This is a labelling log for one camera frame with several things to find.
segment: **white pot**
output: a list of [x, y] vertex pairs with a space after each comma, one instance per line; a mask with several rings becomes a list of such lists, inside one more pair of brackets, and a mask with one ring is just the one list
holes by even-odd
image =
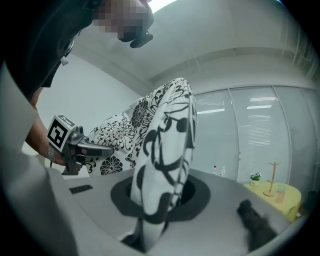
[[259, 180], [251, 180], [250, 184], [251, 184], [251, 186], [257, 187], [257, 186], [259, 186]]

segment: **round table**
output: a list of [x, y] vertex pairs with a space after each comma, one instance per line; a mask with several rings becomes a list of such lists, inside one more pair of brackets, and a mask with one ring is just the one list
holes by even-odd
[[[258, 186], [252, 186], [251, 184], [245, 184], [244, 186], [282, 212], [290, 222], [293, 222], [301, 204], [300, 191], [293, 186], [275, 182], [272, 186], [275, 196], [266, 196], [264, 192], [269, 191], [270, 185], [271, 183], [266, 181], [260, 182]], [[281, 203], [276, 202], [279, 194], [277, 192], [279, 185], [285, 187], [284, 199]]]

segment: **person's arm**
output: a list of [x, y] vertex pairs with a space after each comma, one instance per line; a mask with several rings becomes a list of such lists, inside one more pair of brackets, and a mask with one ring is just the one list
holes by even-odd
[[[37, 102], [39, 99], [39, 95], [42, 91], [42, 87], [39, 88], [35, 94], [33, 95], [30, 104], [34, 107], [36, 112], [37, 110]], [[35, 123], [33, 124], [31, 130], [29, 131], [28, 136], [26, 137], [25, 142], [28, 143], [28, 145], [33, 148], [35, 151], [37, 151], [41, 156], [48, 158], [48, 149], [49, 149], [49, 141], [47, 139], [47, 133], [48, 130], [42, 123], [39, 114], [36, 118]], [[58, 165], [64, 166], [65, 162], [61, 158], [59, 154], [55, 154], [55, 160]]]

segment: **green plant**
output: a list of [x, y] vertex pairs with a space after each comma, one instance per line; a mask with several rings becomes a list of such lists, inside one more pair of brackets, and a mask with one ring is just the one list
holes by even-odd
[[261, 178], [261, 174], [259, 172], [257, 172], [256, 174], [251, 173], [250, 175], [250, 179], [253, 181], [259, 181]]

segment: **white wall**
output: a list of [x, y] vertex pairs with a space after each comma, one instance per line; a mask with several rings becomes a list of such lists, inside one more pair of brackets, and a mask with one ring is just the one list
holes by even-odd
[[[88, 135], [103, 120], [121, 113], [141, 97], [88, 62], [72, 54], [67, 60], [69, 64], [59, 67], [51, 88], [44, 88], [38, 100], [37, 109], [47, 128], [54, 115], [65, 115], [83, 126], [84, 134]], [[26, 143], [22, 151], [37, 155]], [[60, 171], [64, 169], [53, 166]], [[86, 167], [81, 169], [82, 176], [88, 176]]]
[[229, 56], [200, 63], [199, 69], [185, 69], [162, 77], [157, 88], [166, 82], [183, 77], [191, 84], [195, 94], [248, 85], [288, 85], [315, 88], [303, 70], [285, 59], [265, 55]]

